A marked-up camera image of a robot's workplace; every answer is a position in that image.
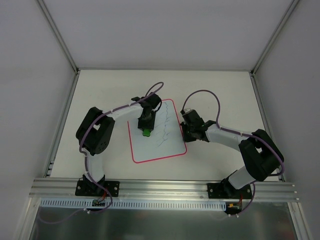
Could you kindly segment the aluminium corner post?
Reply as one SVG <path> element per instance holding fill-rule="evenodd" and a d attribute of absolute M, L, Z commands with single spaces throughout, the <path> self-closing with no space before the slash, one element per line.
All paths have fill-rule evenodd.
<path fill-rule="evenodd" d="M 270 38 L 268 39 L 265 47 L 263 48 L 259 58 L 257 59 L 256 63 L 254 64 L 253 68 L 250 71 L 250 78 L 252 87 L 254 90 L 255 98 L 257 101 L 261 101 L 261 97 L 258 90 L 258 85 L 256 81 L 256 73 L 258 72 L 259 68 L 264 63 L 266 57 L 268 56 L 269 52 L 271 51 L 273 45 L 275 44 L 276 40 L 278 39 L 280 33 L 284 29 L 285 25 L 293 15 L 295 9 L 297 8 L 300 0 L 291 0 L 288 7 L 284 11 L 282 17 L 280 18 L 279 22 L 277 23 L 275 29 L 273 30 Z"/>
<path fill-rule="evenodd" d="M 49 10 L 46 2 L 44 0 L 36 0 L 35 2 L 37 3 L 40 11 L 42 12 L 52 34 L 54 35 L 54 37 L 55 37 L 59 47 L 61 48 L 64 56 L 66 57 L 68 64 L 70 65 L 73 73 L 75 75 L 77 75 L 79 72 L 79 68 L 78 68 L 74 58 L 72 57 L 71 52 L 70 52 L 70 50 L 69 50 L 69 48 L 63 38 L 58 26 L 57 26 L 52 14 L 50 13 L 50 10 Z"/>

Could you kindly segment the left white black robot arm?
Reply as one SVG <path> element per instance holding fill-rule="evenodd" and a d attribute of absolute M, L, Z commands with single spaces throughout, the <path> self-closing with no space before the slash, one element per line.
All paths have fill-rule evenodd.
<path fill-rule="evenodd" d="M 157 111 L 162 106 L 161 98 L 151 93 L 145 97 L 134 97 L 129 103 L 107 112 L 92 107 L 76 131 L 79 152 L 84 154 L 86 189 L 94 196 L 104 191 L 105 174 L 99 155 L 108 147 L 116 124 L 138 120 L 137 129 L 149 137 L 155 127 Z"/>

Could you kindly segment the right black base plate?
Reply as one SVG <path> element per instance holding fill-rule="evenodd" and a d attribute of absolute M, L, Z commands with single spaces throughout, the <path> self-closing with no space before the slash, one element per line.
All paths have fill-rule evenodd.
<path fill-rule="evenodd" d="M 252 198 L 252 190 L 249 184 L 240 189 L 234 189 L 232 186 L 228 187 L 222 183 L 207 183 L 207 195 L 209 199 L 245 199 Z"/>

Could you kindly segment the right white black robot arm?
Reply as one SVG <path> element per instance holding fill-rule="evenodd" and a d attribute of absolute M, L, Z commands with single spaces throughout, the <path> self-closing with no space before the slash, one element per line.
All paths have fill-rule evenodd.
<path fill-rule="evenodd" d="M 204 141 L 220 144 L 239 151 L 244 166 L 224 178 L 213 192 L 229 199 L 240 195 L 242 188 L 255 182 L 263 182 L 277 168 L 283 168 L 284 157 L 265 130 L 240 133 L 218 125 L 216 121 L 204 121 L 196 110 L 180 111 L 183 121 L 182 139 L 185 143 Z"/>

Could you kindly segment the green whiteboard eraser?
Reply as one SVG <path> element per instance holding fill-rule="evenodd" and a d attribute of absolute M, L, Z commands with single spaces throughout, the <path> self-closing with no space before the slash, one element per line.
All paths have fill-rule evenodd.
<path fill-rule="evenodd" d="M 150 136 L 151 136 L 151 132 L 152 132 L 151 129 L 145 128 L 145 129 L 143 129 L 143 131 L 142 131 L 142 135 L 143 135 L 144 137 L 150 137 Z"/>

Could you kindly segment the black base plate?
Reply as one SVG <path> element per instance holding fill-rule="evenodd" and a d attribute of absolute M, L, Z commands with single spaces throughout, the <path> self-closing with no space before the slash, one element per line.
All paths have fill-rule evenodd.
<path fill-rule="evenodd" d="M 105 180 L 98 182 L 104 189 L 108 190 L 112 197 L 119 196 L 120 182 L 113 180 Z M 75 188 L 75 195 L 80 197 L 102 197 L 105 193 L 101 187 L 93 182 L 79 180 Z"/>
<path fill-rule="evenodd" d="M 252 198 L 252 190 L 249 184 L 240 189 L 234 189 L 232 186 L 228 187 L 222 183 L 207 183 L 207 195 L 209 199 L 245 199 Z"/>

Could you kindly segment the pink framed whiteboard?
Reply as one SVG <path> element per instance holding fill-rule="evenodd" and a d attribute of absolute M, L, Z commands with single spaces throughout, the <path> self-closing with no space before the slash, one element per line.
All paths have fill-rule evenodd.
<path fill-rule="evenodd" d="M 137 119 L 129 121 L 127 126 L 131 157 L 136 164 L 179 157 L 187 153 L 178 113 L 172 99 L 162 101 L 150 136 L 144 136 L 143 131 L 138 129 Z"/>

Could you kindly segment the left aluminium corner post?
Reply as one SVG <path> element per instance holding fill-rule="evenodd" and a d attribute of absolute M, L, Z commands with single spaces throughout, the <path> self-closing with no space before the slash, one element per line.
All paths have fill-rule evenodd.
<path fill-rule="evenodd" d="M 71 52 L 70 52 L 70 50 L 69 50 L 69 48 L 63 38 L 58 26 L 57 26 L 52 14 L 50 13 L 50 10 L 49 10 L 46 2 L 44 0 L 36 0 L 35 2 L 37 3 L 40 11 L 42 12 L 52 34 L 54 35 L 54 37 L 55 37 L 59 47 L 61 48 L 64 56 L 66 57 L 68 64 L 70 65 L 73 73 L 75 75 L 77 75 L 79 72 L 79 68 L 78 68 L 74 58 L 72 57 Z"/>

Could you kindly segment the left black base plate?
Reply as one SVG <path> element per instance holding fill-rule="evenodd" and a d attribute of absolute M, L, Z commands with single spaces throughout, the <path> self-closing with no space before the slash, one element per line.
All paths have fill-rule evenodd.
<path fill-rule="evenodd" d="M 119 196 L 120 182 L 113 180 L 105 180 L 98 182 L 104 189 L 108 190 L 112 197 Z M 93 182 L 79 180 L 75 188 L 75 195 L 80 197 L 102 197 L 105 193 L 101 187 Z"/>

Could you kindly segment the aluminium front rail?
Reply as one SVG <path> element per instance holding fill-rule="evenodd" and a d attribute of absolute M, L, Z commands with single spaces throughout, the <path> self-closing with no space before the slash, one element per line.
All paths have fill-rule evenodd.
<path fill-rule="evenodd" d="M 77 178 L 35 178 L 30 198 L 77 198 Z M 137 180 L 120 179 L 117 200 L 207 201 L 208 181 L 191 180 Z M 255 183 L 256 202 L 301 201 L 299 192 L 291 182 L 264 181 Z"/>

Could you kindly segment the right aluminium corner post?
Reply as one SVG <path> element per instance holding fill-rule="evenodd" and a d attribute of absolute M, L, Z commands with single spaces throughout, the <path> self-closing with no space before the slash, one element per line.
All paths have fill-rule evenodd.
<path fill-rule="evenodd" d="M 258 72 L 259 68 L 264 63 L 266 57 L 268 56 L 269 52 L 271 51 L 273 45 L 275 44 L 276 40 L 278 39 L 280 33 L 284 29 L 285 25 L 293 15 L 295 9 L 297 8 L 300 0 L 291 0 L 288 7 L 284 11 L 282 17 L 280 18 L 279 22 L 277 23 L 275 29 L 273 30 L 270 38 L 268 39 L 265 47 L 263 48 L 259 58 L 257 59 L 256 63 L 254 64 L 253 68 L 250 71 L 250 78 L 252 87 L 254 90 L 255 98 L 257 101 L 261 101 L 261 97 L 258 90 L 258 85 L 256 81 L 256 73 Z"/>

